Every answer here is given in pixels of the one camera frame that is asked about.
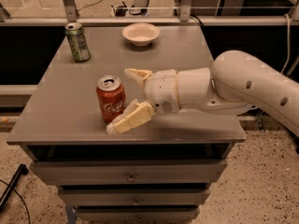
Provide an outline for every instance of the can lid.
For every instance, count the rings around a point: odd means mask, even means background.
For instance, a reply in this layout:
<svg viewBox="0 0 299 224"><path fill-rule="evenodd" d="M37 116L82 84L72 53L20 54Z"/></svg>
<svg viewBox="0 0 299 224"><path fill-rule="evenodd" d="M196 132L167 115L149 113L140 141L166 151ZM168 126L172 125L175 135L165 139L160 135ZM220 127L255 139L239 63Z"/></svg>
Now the can lid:
<svg viewBox="0 0 299 224"><path fill-rule="evenodd" d="M77 29L80 29L82 27L82 24L80 22L70 22L65 26L65 29L68 31L75 31Z"/></svg>
<svg viewBox="0 0 299 224"><path fill-rule="evenodd" d="M97 82L97 87L102 91L114 91L121 85L121 80L113 75L101 77Z"/></svg>

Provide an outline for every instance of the white robotic arm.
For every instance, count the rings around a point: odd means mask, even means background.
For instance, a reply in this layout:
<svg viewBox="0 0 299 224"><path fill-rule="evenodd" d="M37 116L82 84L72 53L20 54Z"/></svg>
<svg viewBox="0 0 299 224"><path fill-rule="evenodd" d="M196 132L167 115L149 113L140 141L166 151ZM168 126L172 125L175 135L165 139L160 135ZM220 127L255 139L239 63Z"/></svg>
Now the white robotic arm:
<svg viewBox="0 0 299 224"><path fill-rule="evenodd" d="M147 102L135 101L108 125L108 133L126 132L155 113L196 108L239 115L256 105L299 136L299 84L245 52L223 52L211 68L155 74L126 69L125 74L143 89Z"/></svg>

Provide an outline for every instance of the gray tabletop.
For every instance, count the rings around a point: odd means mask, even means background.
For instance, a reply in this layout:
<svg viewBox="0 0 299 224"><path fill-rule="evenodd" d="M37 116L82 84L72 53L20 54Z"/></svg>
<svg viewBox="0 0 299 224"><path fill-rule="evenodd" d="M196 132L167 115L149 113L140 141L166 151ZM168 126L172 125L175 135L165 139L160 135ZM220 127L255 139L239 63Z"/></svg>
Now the gray tabletop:
<svg viewBox="0 0 299 224"><path fill-rule="evenodd" d="M174 68L207 67L213 62L198 26L161 26L153 44L138 48L121 35L123 27L86 28L92 57L73 61L65 39L54 56L37 91L21 114L9 144L161 144L242 141L244 132L236 116L182 110L175 115L155 115L151 122L128 133L109 135L96 96L97 80L104 75L121 78L127 104L144 101L141 90L123 73L125 68L153 72Z"/></svg>

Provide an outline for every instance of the bowl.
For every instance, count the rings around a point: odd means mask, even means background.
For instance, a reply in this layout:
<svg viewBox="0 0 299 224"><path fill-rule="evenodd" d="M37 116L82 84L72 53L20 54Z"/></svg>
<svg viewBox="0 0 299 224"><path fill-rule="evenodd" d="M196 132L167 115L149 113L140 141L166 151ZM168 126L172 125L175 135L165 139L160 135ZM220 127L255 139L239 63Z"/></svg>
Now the bowl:
<svg viewBox="0 0 299 224"><path fill-rule="evenodd" d="M159 28L149 23L134 23L122 30L122 35L138 47L149 45L159 34Z"/></svg>

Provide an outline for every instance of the desk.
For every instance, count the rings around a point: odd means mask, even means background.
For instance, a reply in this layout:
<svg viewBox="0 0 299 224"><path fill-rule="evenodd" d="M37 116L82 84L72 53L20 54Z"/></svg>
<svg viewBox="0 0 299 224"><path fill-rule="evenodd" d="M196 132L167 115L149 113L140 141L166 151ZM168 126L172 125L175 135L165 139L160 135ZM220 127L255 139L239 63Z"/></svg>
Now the desk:
<svg viewBox="0 0 299 224"><path fill-rule="evenodd" d="M123 70L209 67L198 26L160 26L150 46L134 47L122 27L89 27L92 57L75 63L65 39L7 138L30 168L86 220L193 219L223 172L234 143L245 140L236 116L182 110L156 115L124 134L106 134L97 80L121 78L127 102L143 96Z"/></svg>

